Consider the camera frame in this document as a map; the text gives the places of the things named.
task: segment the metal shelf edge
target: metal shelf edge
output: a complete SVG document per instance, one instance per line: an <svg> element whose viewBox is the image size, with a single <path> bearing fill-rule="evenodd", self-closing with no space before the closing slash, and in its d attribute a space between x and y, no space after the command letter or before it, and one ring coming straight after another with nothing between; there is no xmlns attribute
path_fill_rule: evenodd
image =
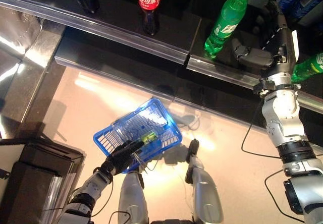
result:
<svg viewBox="0 0 323 224"><path fill-rule="evenodd" d="M226 67L217 67L194 56L191 56L187 69L248 89L252 89L259 82L257 78L233 72L232 70L226 69ZM301 107L323 115L323 99L303 91L298 91L297 99Z"/></svg>
<svg viewBox="0 0 323 224"><path fill-rule="evenodd" d="M100 24L95 20L90 20L90 18L84 18L72 12L51 8L44 4L32 3L27 0L0 0L0 5L83 30L179 64L184 64L188 55L188 51L186 50L149 41L130 31L108 24Z"/></svg>

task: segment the shelf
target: shelf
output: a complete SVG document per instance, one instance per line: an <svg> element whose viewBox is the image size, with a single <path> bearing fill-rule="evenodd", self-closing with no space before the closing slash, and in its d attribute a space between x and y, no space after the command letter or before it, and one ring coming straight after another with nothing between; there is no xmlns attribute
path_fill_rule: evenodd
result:
<svg viewBox="0 0 323 224"><path fill-rule="evenodd" d="M0 0L0 5L33 14L183 64L200 18L179 8L161 10L160 31L146 35L136 0L99 0L94 14L83 12L76 0Z"/></svg>
<svg viewBox="0 0 323 224"><path fill-rule="evenodd" d="M203 19L201 21L196 39L191 49L191 56L188 61L187 69L208 75L229 83L233 83L248 89L252 89L259 82L260 71L249 69L237 63L232 57L230 40L226 42L224 48L219 52L216 60L208 58L203 49L206 35L209 35L213 21ZM245 46L257 47L258 39L256 36L236 30L232 38L238 38ZM323 114L323 95L322 95L322 75L315 75L302 82L302 90L298 91L298 102L300 106Z"/></svg>
<svg viewBox="0 0 323 224"><path fill-rule="evenodd" d="M259 104L259 96L250 90L257 79L235 72L237 81L245 80L244 87L228 83L223 78L209 77L211 65L205 74L187 70L180 64L142 52L120 43L106 40L77 29L67 28L55 53L55 61L68 67L79 68L171 101L185 102L197 109L250 122ZM323 115L302 109L300 118L311 142L320 144ZM254 125L264 127L261 112Z"/></svg>

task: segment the wire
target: wire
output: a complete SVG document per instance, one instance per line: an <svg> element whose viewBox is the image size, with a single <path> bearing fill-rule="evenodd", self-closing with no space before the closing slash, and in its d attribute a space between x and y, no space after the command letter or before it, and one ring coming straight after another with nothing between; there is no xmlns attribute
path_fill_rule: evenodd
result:
<svg viewBox="0 0 323 224"><path fill-rule="evenodd" d="M146 164L147 169L149 169L150 171L154 171L154 170L155 170L155 167L157 166L157 163L159 162L159 160L161 160L161 159L162 159L162 157L163 157L163 154L161 153L161 154L160 154L160 156L159 156L159 158L157 159L157 161L156 161L156 163L155 163L154 167L153 167L152 169L150 169L150 168L148 167L148 165Z"/></svg>
<svg viewBox="0 0 323 224"><path fill-rule="evenodd" d="M177 125L179 126L179 128L187 127L190 131L196 131L201 124L200 117L196 117L196 118L197 119L192 124L177 123Z"/></svg>
<svg viewBox="0 0 323 224"><path fill-rule="evenodd" d="M111 216L110 216L110 219L109 219L109 223L108 223L108 224L110 224L110 222L111 222L111 218L112 218L112 216L113 216L115 213L124 213L124 214L129 215L128 219L127 219L123 224L126 224L126 223L130 220L130 218L131 218L130 213L129 213L129 212L127 212L127 211L119 211L119 210L118 210L118 211L114 211L114 212L112 212L112 214L111 214Z"/></svg>
<svg viewBox="0 0 323 224"><path fill-rule="evenodd" d="M264 185L266 186L266 188L267 188L267 190L268 190L269 194L271 195L271 197L272 197L272 199L273 199L273 201L274 201L274 203L275 203L276 207L278 208L278 210L280 211L280 213L281 213L281 214L283 214L284 216L287 216L287 217L289 217L289 218L291 218L291 219L294 219L294 220L297 220L297 221L299 221L299 222L304 223L304 221L303 221L303 220L300 220L300 219L298 219L298 218L295 218L295 217L293 217L293 216L287 215L286 213L282 212L282 210L279 208L279 206L278 206L278 204L277 204L277 202L276 202L276 200L275 200L275 198L274 198L273 194L271 193L270 189L268 188L267 180L268 180L268 179L270 179L272 176L274 176L274 175L276 175L276 174L278 174L278 173L280 173L280 172L282 172L282 171L283 171L283 170L279 170L279 171L274 172L273 174L269 175L269 176L264 180Z"/></svg>
<svg viewBox="0 0 323 224"><path fill-rule="evenodd" d="M95 217L96 215L99 215L99 213L105 208L106 204L109 202L109 200L111 199L112 196L112 191L113 191L113 181L112 181L112 187L111 187L111 192L110 192L110 196L107 199L106 203L104 204L104 206L101 208L101 210L99 210L96 214L92 215L91 217Z"/></svg>
<svg viewBox="0 0 323 224"><path fill-rule="evenodd" d="M181 181L182 181L182 184L183 184L183 186L184 186L184 192L185 192L185 202L186 202L187 207L190 209L191 214L193 214L193 208L192 208L192 206L191 206L190 202L187 200L187 195L186 195L186 184L185 184L185 182L184 182L184 180L183 180L182 176L181 176L181 175L180 175L180 173L179 173L179 172L174 168L174 166L172 166L172 168L173 168L173 170L176 172L177 176L178 176L178 177L180 177L180 179L181 179Z"/></svg>
<svg viewBox="0 0 323 224"><path fill-rule="evenodd" d="M64 209L63 207L61 207L61 208L53 208L53 209L48 209L48 210L42 210L41 212L43 212L43 211L49 211L49 210L61 210L61 209Z"/></svg>
<svg viewBox="0 0 323 224"><path fill-rule="evenodd" d="M254 120L256 119L256 116L257 116L257 114L258 114L258 112L259 112L259 110L260 110L260 107L261 107L261 105L262 105L263 101L264 101L264 99L261 99L261 101L259 102L259 104L258 104L258 106L257 106L257 108L256 108L256 110L255 110L255 112L254 112L254 114L253 114L253 117L252 117L252 120L251 120L250 126L249 126L249 128L248 128L248 131L247 131L246 135L245 135L245 136L244 136L244 138L243 138L243 141L242 141L242 144L241 144L241 150L242 150L243 152L246 152L246 153L249 153L249 154L253 154L253 155L256 155L256 156L261 156L261 157L270 157L270 158L278 158L278 159L280 159L280 157L270 156L270 155L264 155L264 154L255 153L255 152L249 152L249 151L246 151L246 150L244 150L244 149L243 149L244 143L245 143L245 141L246 141L246 139L247 139L247 136L248 136L248 134L249 134L249 132L250 132L251 127L253 126L253 122L254 122Z"/></svg>

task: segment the light floor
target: light floor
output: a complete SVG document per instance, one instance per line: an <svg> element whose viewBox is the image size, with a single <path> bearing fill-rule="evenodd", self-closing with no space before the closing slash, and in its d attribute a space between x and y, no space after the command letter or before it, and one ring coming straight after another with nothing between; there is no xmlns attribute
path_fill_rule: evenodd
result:
<svg viewBox="0 0 323 224"><path fill-rule="evenodd" d="M135 110L152 96L110 79L66 68L45 117L44 132L51 139L86 153L78 186L105 160L105 155L92 140L94 133ZM192 130L185 126L181 128L182 143L188 146L194 137L199 140L198 157L218 187L224 223L297 223L279 213L263 183L268 175L281 168L281 161L240 150L247 124L169 100L164 99L163 103L176 120L188 119L191 122ZM270 139L261 130L250 131L245 149L277 155ZM154 164L155 160L148 166L152 168ZM167 165L162 159L154 171L143 172L150 221L191 219L192 187L183 181L187 166L186 162ZM92 219L96 224L107 224L111 213L118 210L123 178L124 175L114 177L112 198L105 209ZM284 180L284 174L279 173L268 181L268 185L281 209L294 215L285 197ZM108 186L103 191L94 212L104 205L110 190L111 186ZM117 215L111 223L117 223Z"/></svg>

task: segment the sprite bottle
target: sprite bottle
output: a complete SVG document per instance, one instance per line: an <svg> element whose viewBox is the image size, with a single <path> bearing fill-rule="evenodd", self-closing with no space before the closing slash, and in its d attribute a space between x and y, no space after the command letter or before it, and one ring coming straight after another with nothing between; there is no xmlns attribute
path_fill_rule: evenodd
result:
<svg viewBox="0 0 323 224"><path fill-rule="evenodd" d="M294 67L292 83L303 81L314 74L323 73L323 52L310 57Z"/></svg>
<svg viewBox="0 0 323 224"><path fill-rule="evenodd" d="M248 0L227 0L225 2L218 20L204 45L205 51L211 58L217 56L223 44L236 29L246 13L247 5Z"/></svg>

